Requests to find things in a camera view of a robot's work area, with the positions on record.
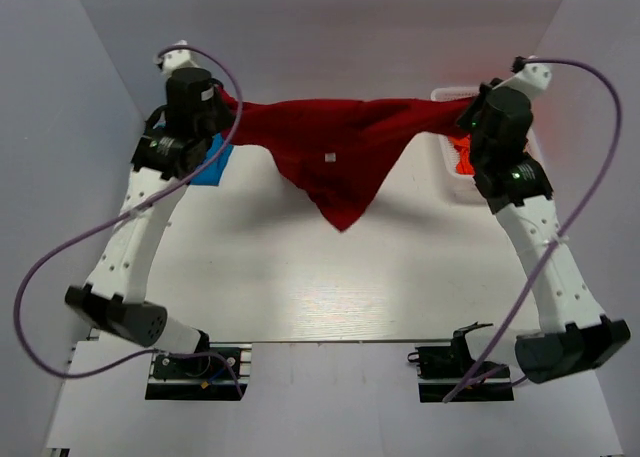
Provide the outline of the dark red t-shirt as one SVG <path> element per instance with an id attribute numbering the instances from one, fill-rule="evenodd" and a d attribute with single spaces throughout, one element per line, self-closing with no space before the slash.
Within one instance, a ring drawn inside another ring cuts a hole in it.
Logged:
<path id="1" fill-rule="evenodd" d="M 268 150 L 280 174 L 307 193 L 338 231 L 366 211 L 397 160 L 419 133 L 464 137 L 459 117 L 470 99 L 309 99 L 239 104 L 232 142 Z"/>

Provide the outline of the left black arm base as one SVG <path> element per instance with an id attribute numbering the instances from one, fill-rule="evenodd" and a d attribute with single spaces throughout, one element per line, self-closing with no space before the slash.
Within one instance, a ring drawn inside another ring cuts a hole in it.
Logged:
<path id="1" fill-rule="evenodd" d="M 166 354 L 151 361 L 145 399 L 149 401 L 240 401 L 247 390 L 252 346 L 211 345 L 224 358 L 176 359 Z"/>

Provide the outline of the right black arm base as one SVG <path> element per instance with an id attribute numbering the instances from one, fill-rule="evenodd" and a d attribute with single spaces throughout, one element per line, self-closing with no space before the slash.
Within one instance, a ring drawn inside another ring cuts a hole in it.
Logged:
<path id="1" fill-rule="evenodd" d="M 421 403 L 441 403 L 466 372 L 466 368 L 458 364 L 452 346 L 445 342 L 416 347 L 407 354 L 407 362 L 417 371 Z M 474 377 L 486 373 L 489 373 L 488 377 L 467 385 L 452 399 L 452 403 L 513 401 L 509 368 L 485 361 Z"/>

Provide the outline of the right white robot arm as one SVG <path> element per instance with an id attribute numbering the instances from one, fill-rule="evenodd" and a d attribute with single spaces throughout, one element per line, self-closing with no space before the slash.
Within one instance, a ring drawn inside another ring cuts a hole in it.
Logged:
<path id="1" fill-rule="evenodd" d="M 493 81 L 458 120 L 471 137 L 474 183 L 506 232 L 527 276 L 539 327 L 514 337 L 516 365 L 541 384 L 601 367 L 631 338 L 586 285 L 559 222 L 553 188 L 527 151 L 533 122 L 530 98 Z"/>

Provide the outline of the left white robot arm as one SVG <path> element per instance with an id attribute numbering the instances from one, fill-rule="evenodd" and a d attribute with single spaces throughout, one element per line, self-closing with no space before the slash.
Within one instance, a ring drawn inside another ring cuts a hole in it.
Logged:
<path id="1" fill-rule="evenodd" d="M 166 81 L 166 103 L 147 120 L 131 159 L 128 188 L 117 224 L 81 287 L 70 287 L 66 304 L 93 327 L 144 348 L 177 354 L 188 375 L 199 376 L 211 364 L 208 336 L 169 317 L 146 299 L 152 262 L 169 219 L 186 190 L 179 188 L 146 208 L 146 199 L 162 194 L 191 175 L 204 161 L 215 134 L 234 120 L 220 83 L 202 68 L 182 68 Z"/>

